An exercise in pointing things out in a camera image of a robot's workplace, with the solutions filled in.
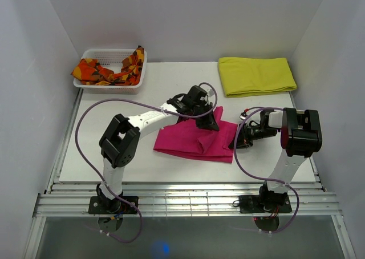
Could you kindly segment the pink trousers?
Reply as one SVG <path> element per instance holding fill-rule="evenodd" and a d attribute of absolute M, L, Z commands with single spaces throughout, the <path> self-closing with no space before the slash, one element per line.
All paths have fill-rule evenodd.
<path fill-rule="evenodd" d="M 218 131 L 196 127 L 189 119 L 159 131 L 153 150 L 185 159 L 232 163 L 233 150 L 229 148 L 238 125 L 222 120 L 223 107 L 214 110 Z"/>

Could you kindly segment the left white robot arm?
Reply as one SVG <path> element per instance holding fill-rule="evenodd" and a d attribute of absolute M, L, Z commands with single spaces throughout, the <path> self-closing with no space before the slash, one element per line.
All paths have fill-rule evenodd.
<path fill-rule="evenodd" d="M 188 93 L 178 94 L 151 111 L 129 117 L 121 114 L 113 117 L 99 141 L 103 179 L 96 193 L 105 211 L 115 213 L 120 209 L 124 169 L 134 158 L 140 139 L 188 119 L 193 119 L 198 129 L 219 131 L 213 114 L 217 103 L 212 103 L 209 97 L 209 92 L 194 85 Z"/>

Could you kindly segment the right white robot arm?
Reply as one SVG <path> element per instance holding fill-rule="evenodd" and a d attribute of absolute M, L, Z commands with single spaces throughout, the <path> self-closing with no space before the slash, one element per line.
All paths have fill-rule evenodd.
<path fill-rule="evenodd" d="M 322 131 L 316 110 L 299 111 L 295 108 L 251 107 L 241 114 L 242 123 L 229 148 L 250 148 L 254 141 L 280 136 L 282 148 L 277 164 L 257 195 L 238 198 L 241 213 L 290 213 L 288 192 L 299 167 L 322 147 Z"/>

